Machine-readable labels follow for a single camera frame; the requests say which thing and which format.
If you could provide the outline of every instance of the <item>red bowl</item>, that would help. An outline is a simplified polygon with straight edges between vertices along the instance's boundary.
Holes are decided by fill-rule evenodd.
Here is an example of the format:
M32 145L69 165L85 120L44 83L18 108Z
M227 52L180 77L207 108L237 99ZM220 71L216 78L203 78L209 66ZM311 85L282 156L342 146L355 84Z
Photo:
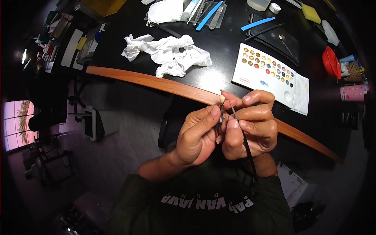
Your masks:
M335 56L334 51L330 47L326 47L323 53L324 67L328 74L337 79L341 79L341 67Z

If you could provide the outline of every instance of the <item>ceramic stain palette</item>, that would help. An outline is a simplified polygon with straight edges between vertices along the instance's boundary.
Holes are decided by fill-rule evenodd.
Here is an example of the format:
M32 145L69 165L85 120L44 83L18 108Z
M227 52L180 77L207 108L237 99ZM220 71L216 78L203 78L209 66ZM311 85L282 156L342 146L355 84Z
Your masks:
M298 74L276 58L244 43L232 77L234 83L271 92L275 100L292 107Z

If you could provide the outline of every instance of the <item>window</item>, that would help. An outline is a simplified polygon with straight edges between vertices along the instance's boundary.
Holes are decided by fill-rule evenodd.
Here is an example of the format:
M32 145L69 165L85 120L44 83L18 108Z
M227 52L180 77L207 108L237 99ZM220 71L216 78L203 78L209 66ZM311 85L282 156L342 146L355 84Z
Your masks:
M29 129L29 120L34 116L33 103L29 100L6 102L4 108L5 150L33 143L38 135L38 132Z

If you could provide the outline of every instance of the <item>clear glass jar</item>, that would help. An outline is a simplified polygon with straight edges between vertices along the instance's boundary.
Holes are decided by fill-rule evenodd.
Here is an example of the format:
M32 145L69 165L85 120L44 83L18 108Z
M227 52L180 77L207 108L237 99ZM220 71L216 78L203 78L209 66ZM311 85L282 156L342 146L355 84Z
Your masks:
M258 11L265 11L271 0L247 0L250 7Z

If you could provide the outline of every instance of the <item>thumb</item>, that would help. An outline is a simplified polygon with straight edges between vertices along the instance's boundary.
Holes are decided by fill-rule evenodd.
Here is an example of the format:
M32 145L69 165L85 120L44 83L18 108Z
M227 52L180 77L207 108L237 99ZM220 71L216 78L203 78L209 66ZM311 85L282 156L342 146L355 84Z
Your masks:
M199 141L200 138L211 130L218 122L221 116L221 110L217 105L212 105L212 109L207 109L208 113L193 127L189 128L184 135L190 136L193 141Z
M238 121L230 116L227 122L225 141L222 145L222 151L226 159L235 160L243 157L243 133L239 127Z

